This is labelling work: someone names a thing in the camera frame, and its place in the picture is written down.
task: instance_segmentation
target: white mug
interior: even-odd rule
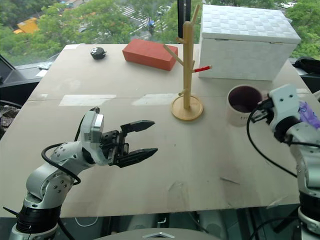
[[[251,85],[238,85],[232,88],[226,99],[226,119],[236,126],[245,126],[252,110],[263,100],[263,93]]]

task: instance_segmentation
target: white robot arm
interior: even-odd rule
[[[80,141],[55,144],[42,151],[47,162],[28,177],[21,211],[10,211],[16,215],[17,223],[9,240],[52,240],[60,221],[61,206],[73,185],[80,183],[77,175],[81,171],[95,164],[123,168],[151,157],[158,150],[145,148],[129,152],[129,144],[125,142],[128,133],[145,130],[153,121],[132,122],[120,126],[120,132],[106,133],[102,133],[103,124],[104,115],[99,114],[99,109],[90,110],[80,124]],[[49,159],[46,151],[52,148],[55,149]]]
[[[297,181],[300,194],[298,217],[302,222],[299,239],[320,238],[320,131],[301,122],[297,90],[284,85],[270,91],[269,99],[258,109],[261,114],[252,121],[267,119],[274,137],[290,146],[296,160]]]

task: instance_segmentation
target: red brick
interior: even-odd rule
[[[168,47],[178,55],[177,47]],[[122,52],[126,61],[167,71],[170,71],[176,63],[176,59],[165,50],[162,43],[153,41],[133,39]]]

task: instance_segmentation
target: wooden table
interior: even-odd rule
[[[182,58],[182,45],[176,45]],[[93,60],[103,47],[107,57]],[[182,122],[170,111],[182,90],[183,68],[165,71],[126,62],[123,44],[69,45],[38,84],[0,141],[0,204],[22,207],[29,174],[42,165],[41,150],[72,141],[90,108],[99,105],[104,131],[137,120],[153,120],[149,129],[127,137],[130,149],[159,148],[151,158],[129,167],[95,166],[80,173],[62,206],[62,217],[116,216],[214,210],[297,203],[297,181],[269,165],[250,145],[244,127],[226,122],[226,95],[239,84],[270,90],[295,85],[302,100],[320,116],[319,103],[287,62],[274,81],[198,78],[192,93],[204,104],[203,115]],[[195,45],[194,56],[199,56]],[[257,146],[271,159],[295,171],[289,148],[269,127],[251,127]],[[4,210],[0,217],[12,217]]]

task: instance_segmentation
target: white box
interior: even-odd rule
[[[202,6],[199,77],[272,81],[301,41],[279,10]]]

